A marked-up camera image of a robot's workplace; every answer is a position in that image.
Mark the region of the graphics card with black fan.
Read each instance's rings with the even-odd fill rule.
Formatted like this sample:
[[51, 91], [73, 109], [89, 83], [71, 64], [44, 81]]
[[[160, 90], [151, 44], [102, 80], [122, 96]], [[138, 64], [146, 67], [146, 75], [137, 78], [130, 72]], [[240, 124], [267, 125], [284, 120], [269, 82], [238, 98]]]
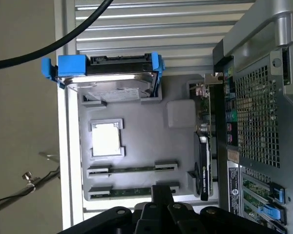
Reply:
[[213, 195], [211, 142], [215, 134], [215, 120], [210, 89], [222, 83], [222, 72], [205, 74], [203, 78], [190, 80], [187, 83], [188, 97], [195, 104], [195, 164], [192, 172], [195, 178], [194, 194], [198, 195], [202, 201], [208, 201]]

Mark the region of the silver CPU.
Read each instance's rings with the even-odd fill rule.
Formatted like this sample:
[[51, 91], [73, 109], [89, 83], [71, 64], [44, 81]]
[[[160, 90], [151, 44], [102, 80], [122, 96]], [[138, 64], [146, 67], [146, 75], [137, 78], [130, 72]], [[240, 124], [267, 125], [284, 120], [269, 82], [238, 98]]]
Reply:
[[93, 156], [122, 154], [118, 123], [92, 123], [91, 133]]

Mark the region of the grey parts rack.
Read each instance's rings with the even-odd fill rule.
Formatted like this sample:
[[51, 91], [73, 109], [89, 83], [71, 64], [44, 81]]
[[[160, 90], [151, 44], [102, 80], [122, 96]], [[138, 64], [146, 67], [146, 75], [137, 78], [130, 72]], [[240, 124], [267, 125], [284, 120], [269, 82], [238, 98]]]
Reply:
[[[173, 195], [194, 194], [194, 130], [193, 128], [169, 128], [167, 103], [190, 99], [187, 83], [201, 79], [201, 75], [164, 77], [157, 97], [123, 102], [90, 101], [79, 94], [79, 127], [82, 167], [82, 188], [87, 201], [122, 199], [144, 196], [100, 197], [89, 199], [92, 187], [112, 186], [114, 189], [167, 185]], [[93, 156], [92, 123], [116, 122], [119, 126], [121, 155]], [[131, 168], [177, 164], [174, 171], [148, 171], [117, 174], [89, 174], [92, 166]]]

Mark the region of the blue card retention clip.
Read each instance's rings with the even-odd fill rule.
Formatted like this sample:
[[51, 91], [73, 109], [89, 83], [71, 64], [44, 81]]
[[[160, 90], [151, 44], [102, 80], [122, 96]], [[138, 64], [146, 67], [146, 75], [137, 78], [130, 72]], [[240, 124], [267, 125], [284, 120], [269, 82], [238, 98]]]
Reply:
[[285, 189], [276, 183], [271, 183], [271, 190], [272, 190], [272, 196], [274, 200], [279, 202], [280, 204], [284, 204], [285, 203]]
[[286, 211], [283, 207], [275, 204], [264, 204], [258, 207], [258, 212], [270, 217], [272, 220], [278, 221], [282, 224], [287, 224]]

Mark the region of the metal thumbscrew clamp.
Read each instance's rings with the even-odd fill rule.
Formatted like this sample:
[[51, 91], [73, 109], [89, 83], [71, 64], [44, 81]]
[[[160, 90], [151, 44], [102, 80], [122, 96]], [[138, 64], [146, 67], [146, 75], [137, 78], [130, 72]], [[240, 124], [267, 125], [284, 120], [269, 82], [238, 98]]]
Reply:
[[26, 188], [29, 193], [33, 193], [36, 190], [36, 185], [40, 181], [40, 177], [33, 177], [31, 172], [26, 172], [22, 175], [23, 180], [26, 181]]

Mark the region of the white square pad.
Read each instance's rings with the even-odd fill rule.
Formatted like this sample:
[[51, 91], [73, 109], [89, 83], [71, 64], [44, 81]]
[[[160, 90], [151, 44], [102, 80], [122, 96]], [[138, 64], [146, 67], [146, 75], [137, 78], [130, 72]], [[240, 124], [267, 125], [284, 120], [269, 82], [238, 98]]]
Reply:
[[167, 123], [169, 128], [193, 128], [196, 124], [194, 100], [169, 101], [167, 103]]

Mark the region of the hard disk with blue carrier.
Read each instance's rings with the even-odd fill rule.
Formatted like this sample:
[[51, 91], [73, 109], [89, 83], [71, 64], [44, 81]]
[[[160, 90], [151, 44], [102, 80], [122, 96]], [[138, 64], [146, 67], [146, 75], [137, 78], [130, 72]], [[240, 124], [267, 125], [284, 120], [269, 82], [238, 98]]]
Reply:
[[42, 59], [42, 74], [60, 88], [106, 103], [157, 97], [165, 69], [157, 52], [118, 57], [62, 55], [55, 66], [51, 59]]

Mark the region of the silver PC case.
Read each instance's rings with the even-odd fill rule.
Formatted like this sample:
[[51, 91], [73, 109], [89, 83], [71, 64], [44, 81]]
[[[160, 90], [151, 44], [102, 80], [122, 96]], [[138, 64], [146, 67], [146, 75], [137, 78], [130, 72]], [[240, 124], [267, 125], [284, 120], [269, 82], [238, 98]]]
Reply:
[[[213, 50], [220, 206], [293, 234], [293, 0], [256, 0]], [[271, 183], [285, 189], [285, 203]], [[286, 211], [287, 224], [258, 212]]]

